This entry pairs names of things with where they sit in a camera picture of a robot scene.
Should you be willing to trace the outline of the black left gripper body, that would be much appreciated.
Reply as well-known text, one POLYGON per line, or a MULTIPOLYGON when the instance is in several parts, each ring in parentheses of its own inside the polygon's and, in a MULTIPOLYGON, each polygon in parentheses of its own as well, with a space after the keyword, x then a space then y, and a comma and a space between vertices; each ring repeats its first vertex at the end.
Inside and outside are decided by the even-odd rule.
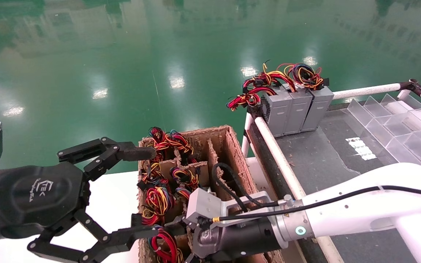
POLYGON ((23 239, 87 206, 89 183, 71 163, 0 170, 0 239, 23 239))

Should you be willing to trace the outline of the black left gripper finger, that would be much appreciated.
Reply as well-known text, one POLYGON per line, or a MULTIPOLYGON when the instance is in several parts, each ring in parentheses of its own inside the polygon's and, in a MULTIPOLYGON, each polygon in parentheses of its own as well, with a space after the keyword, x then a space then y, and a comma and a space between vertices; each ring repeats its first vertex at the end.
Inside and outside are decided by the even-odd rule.
POLYGON ((153 147, 137 147, 133 142, 116 142, 108 137, 102 137, 57 153, 59 162, 72 164, 85 160, 92 161, 84 167, 84 178, 95 181, 120 161, 152 160, 156 157, 153 147))
POLYGON ((54 226, 43 230, 38 238, 29 243, 27 249, 40 258, 62 263, 101 263, 112 254, 130 251, 137 240, 152 238, 158 233, 156 227, 143 226, 139 214, 131 215, 130 228, 107 233, 84 210, 78 210, 69 213, 54 226), (55 236, 64 234, 77 223, 96 238, 94 246, 82 251, 51 243, 55 236))

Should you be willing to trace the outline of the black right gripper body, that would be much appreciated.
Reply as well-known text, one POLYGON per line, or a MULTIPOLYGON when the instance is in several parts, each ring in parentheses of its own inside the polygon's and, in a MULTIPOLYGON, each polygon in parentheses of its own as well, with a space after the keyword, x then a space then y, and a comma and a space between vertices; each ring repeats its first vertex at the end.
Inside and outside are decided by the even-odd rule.
POLYGON ((197 223, 199 227, 194 230, 192 253, 202 262, 231 261, 282 249, 267 217, 211 228, 211 220, 199 216, 197 223))

